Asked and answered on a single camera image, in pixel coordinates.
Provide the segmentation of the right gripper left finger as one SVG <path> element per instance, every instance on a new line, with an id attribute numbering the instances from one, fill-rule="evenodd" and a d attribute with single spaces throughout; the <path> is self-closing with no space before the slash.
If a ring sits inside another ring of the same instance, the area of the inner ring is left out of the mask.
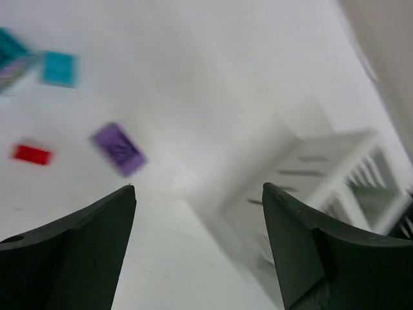
<path id="1" fill-rule="evenodd" d="M 135 211 L 127 185 L 1 241 L 1 309 L 111 309 Z"/>

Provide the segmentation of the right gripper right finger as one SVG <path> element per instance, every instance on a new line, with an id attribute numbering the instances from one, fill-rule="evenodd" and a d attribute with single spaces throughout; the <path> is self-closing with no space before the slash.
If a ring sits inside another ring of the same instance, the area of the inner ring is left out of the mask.
<path id="1" fill-rule="evenodd" d="M 285 309 L 411 309 L 412 242 L 309 207 L 272 183 L 263 212 Z"/>

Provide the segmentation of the small red lego brick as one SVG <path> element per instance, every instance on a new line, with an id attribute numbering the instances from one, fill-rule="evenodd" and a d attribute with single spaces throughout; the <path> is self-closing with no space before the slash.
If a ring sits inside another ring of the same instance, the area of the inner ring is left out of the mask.
<path id="1" fill-rule="evenodd" d="M 54 153 L 50 150 L 18 144 L 11 157 L 15 160 L 25 161 L 36 165 L 49 165 L 53 155 Z"/>

